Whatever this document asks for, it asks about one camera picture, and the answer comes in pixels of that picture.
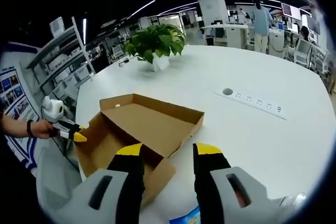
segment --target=poster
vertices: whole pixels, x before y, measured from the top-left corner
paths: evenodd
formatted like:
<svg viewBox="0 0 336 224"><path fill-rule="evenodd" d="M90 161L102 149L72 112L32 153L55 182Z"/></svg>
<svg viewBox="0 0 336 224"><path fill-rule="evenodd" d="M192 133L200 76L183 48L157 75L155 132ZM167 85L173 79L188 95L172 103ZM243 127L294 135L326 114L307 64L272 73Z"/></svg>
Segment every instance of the poster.
<svg viewBox="0 0 336 224"><path fill-rule="evenodd" d="M5 115L16 120L39 120L39 115L25 94L14 67L8 67L0 71L0 99L4 105ZM37 167L34 158L35 137L5 137L8 146L29 170Z"/></svg>

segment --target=cardboard box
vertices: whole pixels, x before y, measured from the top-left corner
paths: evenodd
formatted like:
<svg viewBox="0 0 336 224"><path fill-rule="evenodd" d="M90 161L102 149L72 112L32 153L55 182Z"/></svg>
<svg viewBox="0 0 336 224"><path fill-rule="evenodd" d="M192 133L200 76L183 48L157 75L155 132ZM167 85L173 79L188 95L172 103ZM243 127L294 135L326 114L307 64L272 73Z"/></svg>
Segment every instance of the cardboard box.
<svg viewBox="0 0 336 224"><path fill-rule="evenodd" d="M138 94L103 99L100 112L81 131L88 141L76 143L76 154L88 177L97 169L106 169L122 147L143 143L144 206L174 176L168 158L201 127L203 117L204 112Z"/></svg>

